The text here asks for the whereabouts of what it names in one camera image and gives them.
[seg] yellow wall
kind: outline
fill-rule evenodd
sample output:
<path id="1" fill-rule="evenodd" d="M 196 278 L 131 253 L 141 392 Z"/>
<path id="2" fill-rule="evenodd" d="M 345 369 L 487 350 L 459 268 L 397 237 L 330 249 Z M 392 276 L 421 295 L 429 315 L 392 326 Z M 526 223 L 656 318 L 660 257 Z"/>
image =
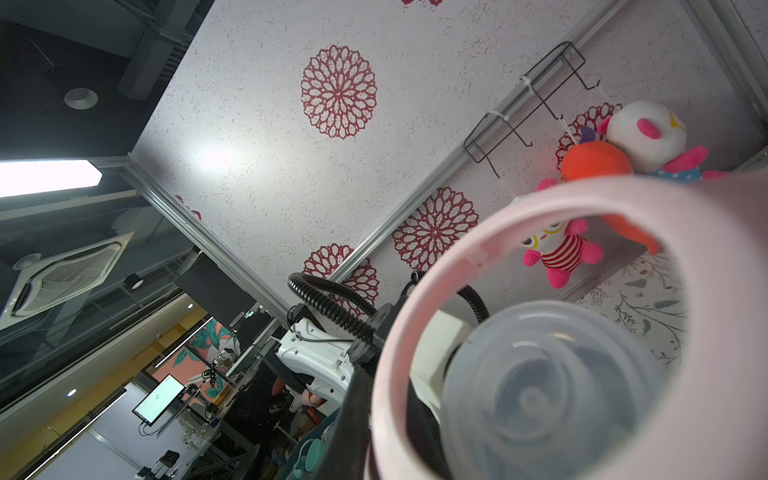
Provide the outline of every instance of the yellow wall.
<path id="1" fill-rule="evenodd" d="M 67 407 L 50 422 L 40 427 L 7 452 L 0 452 L 0 480 L 9 480 L 32 459 L 40 454 L 48 445 L 55 442 L 67 430 L 72 428 L 88 412 L 98 407 L 118 387 L 134 378 L 149 362 L 157 358 L 173 342 L 178 340 L 195 323 L 199 322 L 207 313 L 197 307 L 189 315 L 185 316 L 174 328 L 164 333 L 158 340 L 152 342 L 147 348 L 141 350 L 134 358 L 117 367 L 112 374 L 107 376 L 100 384 L 91 389 L 77 402 Z"/>

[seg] clear plastic cup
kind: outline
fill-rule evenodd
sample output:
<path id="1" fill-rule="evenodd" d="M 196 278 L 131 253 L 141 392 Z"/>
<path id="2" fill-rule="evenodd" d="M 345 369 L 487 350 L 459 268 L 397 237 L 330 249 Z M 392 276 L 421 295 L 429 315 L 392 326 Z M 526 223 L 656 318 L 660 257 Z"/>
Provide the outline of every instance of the clear plastic cup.
<path id="1" fill-rule="evenodd" d="M 445 378 L 441 437 L 454 478 L 570 478 L 654 407 L 666 375 L 622 327 L 545 300 L 497 313 Z"/>

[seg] monitor screen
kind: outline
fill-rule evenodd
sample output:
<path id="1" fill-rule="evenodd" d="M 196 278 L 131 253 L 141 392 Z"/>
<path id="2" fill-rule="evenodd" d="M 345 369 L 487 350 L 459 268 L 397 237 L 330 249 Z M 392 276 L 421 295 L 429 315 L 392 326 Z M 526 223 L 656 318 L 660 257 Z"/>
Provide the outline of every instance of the monitor screen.
<path id="1" fill-rule="evenodd" d="M 149 426 L 152 426 L 165 412 L 171 402 L 184 390 L 184 386 L 173 376 L 166 376 L 160 385 L 141 400 L 133 412 Z"/>

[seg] plush doll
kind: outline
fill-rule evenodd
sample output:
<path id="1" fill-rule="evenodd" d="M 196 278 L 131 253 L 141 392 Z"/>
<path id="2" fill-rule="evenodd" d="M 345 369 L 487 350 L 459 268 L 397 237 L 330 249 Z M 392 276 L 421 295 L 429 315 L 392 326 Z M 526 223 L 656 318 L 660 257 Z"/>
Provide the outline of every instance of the plush doll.
<path id="1" fill-rule="evenodd" d="M 605 118 L 598 133 L 627 155 L 635 173 L 681 183 L 727 175 L 699 171 L 709 151 L 701 146 L 686 151 L 685 124 L 662 104 L 635 101 Z"/>
<path id="2" fill-rule="evenodd" d="M 581 143 L 568 151 L 560 171 L 563 180 L 573 181 L 609 175 L 632 175 L 632 164 L 621 150 L 604 141 L 595 140 L 594 132 L 585 127 L 581 131 Z M 651 255 L 659 252 L 658 240 L 625 217 L 608 214 L 601 215 L 600 219 L 615 233 L 645 245 Z"/>
<path id="3" fill-rule="evenodd" d="M 552 187 L 557 182 L 551 178 L 543 180 L 536 191 Z M 594 265 L 603 260 L 603 247 L 579 237 L 588 227 L 586 220 L 578 218 L 557 222 L 531 235 L 522 242 L 528 249 L 523 255 L 523 263 L 533 266 L 541 260 L 547 267 L 547 279 L 552 288 L 563 288 L 568 284 L 571 272 L 582 262 Z"/>

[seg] air vent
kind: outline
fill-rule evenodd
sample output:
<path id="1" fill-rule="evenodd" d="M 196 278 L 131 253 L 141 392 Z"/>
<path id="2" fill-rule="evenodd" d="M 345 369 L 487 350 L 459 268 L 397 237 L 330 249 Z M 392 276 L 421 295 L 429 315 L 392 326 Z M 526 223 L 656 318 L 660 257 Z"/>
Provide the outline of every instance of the air vent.
<path id="1" fill-rule="evenodd" d="M 0 329 L 21 322 L 101 285 L 133 232 L 44 258 L 19 272 L 0 314 Z"/>

